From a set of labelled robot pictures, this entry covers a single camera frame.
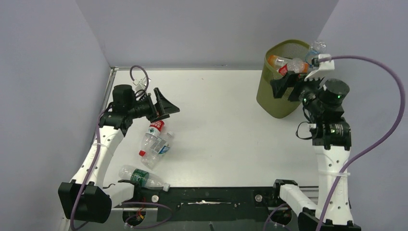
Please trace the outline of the clear bottle red label top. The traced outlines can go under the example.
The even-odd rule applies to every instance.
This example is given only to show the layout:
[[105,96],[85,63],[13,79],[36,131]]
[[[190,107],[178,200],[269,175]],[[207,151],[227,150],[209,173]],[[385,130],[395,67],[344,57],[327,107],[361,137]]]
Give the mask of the clear bottle red label top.
[[309,64],[305,63],[303,60],[299,58],[294,58],[290,60],[287,64],[283,67],[278,69],[278,73],[282,76],[286,75],[289,71],[295,73],[306,73],[308,71]]

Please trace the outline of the clear bottle red label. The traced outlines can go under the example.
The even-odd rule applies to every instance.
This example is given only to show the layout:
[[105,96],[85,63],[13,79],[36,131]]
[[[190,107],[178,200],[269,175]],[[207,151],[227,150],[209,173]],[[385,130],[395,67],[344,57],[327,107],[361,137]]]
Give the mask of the clear bottle red label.
[[147,149],[157,140],[164,127],[165,122],[163,120],[152,122],[148,126],[140,142],[139,156],[146,154]]
[[287,64],[283,67],[278,69],[278,73],[282,76],[286,75],[289,71],[295,73],[306,73],[308,71],[309,64],[305,63],[303,60],[299,58],[294,58],[290,60]]

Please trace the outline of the orange drink bottle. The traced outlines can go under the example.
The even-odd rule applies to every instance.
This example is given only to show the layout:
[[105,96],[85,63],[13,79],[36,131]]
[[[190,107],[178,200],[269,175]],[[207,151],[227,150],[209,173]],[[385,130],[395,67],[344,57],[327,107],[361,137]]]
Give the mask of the orange drink bottle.
[[267,58],[267,62],[274,68],[274,69],[279,69],[283,66],[285,66],[288,62],[290,62],[291,59],[289,58],[283,58],[277,55],[270,55]]

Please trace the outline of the crushed clear bottle white cap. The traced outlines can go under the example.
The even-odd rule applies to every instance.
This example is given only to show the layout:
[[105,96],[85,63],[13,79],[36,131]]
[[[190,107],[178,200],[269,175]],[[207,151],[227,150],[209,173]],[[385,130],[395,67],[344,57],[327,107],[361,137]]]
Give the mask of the crushed clear bottle white cap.
[[159,135],[141,157],[141,163],[149,169],[154,169],[171,148],[174,137],[172,131]]

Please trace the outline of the clear bottle blue label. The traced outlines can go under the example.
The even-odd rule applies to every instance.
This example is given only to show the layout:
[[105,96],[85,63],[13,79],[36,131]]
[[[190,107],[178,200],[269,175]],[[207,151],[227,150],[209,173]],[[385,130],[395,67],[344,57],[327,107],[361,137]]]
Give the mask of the clear bottle blue label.
[[327,45],[323,40],[313,41],[308,49],[308,52],[304,58],[304,61],[312,67],[312,59],[317,57],[319,54],[325,53]]

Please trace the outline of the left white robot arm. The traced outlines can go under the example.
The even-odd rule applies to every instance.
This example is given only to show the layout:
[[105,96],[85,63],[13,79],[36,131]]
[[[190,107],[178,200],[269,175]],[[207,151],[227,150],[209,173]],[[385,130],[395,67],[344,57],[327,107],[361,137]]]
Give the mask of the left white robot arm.
[[156,122],[180,111],[158,88],[153,91],[155,103],[150,94],[137,100],[130,85],[113,88],[113,99],[98,118],[96,137],[83,164],[69,182],[59,186],[58,195],[67,219],[104,223],[112,208],[133,198],[135,187],[131,184],[119,183],[104,190],[103,183],[114,153],[134,119],[145,117]]

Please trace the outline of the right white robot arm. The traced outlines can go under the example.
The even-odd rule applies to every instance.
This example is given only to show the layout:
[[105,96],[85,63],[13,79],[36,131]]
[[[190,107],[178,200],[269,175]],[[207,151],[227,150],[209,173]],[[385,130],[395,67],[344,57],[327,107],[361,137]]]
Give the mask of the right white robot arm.
[[290,180],[277,180],[270,198],[287,204],[297,216],[301,231],[358,231],[348,197],[348,172],[344,169],[351,150],[351,128],[343,117],[342,102],[349,86],[338,79],[308,78],[288,72],[270,82],[274,98],[292,89],[289,101],[300,102],[311,133],[319,172],[318,202],[308,199]]

